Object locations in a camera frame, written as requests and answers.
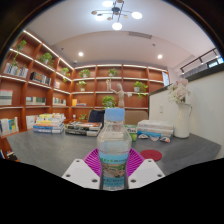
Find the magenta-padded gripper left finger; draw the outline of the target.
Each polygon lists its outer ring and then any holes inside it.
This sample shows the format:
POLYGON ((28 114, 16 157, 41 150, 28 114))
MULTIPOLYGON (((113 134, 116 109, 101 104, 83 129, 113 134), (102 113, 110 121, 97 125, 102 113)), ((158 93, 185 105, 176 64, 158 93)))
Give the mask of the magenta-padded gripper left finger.
POLYGON ((101 162, 98 150, 92 150, 83 159, 75 159, 62 178, 84 188, 99 189, 101 162))

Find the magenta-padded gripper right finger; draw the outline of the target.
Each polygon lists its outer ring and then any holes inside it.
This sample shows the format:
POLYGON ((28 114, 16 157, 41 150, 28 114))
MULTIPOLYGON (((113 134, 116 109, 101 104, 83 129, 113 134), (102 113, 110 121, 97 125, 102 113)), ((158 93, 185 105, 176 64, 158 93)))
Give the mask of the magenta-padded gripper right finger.
POLYGON ((126 163, 127 185, 129 189, 140 188, 164 177, 164 173, 153 159, 145 159, 131 149, 126 163))

